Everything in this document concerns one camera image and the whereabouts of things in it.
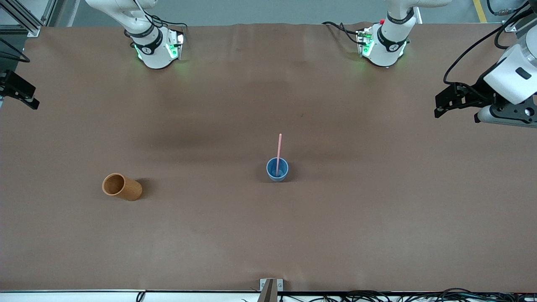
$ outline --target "table surface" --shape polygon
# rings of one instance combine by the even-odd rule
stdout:
[[[433,115],[495,26],[417,25],[389,69],[321,25],[192,27],[162,70],[117,28],[44,28],[18,69],[40,108],[0,114],[0,288],[537,291],[537,132]]]

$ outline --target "pink straw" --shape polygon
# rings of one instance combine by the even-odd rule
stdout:
[[[280,168],[280,149],[281,149],[281,133],[278,138],[278,156],[276,156],[276,177],[278,177],[278,169]]]

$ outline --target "wooden cup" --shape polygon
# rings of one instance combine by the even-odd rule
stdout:
[[[112,173],[103,181],[103,192],[133,202],[142,195],[142,185],[120,173]]]

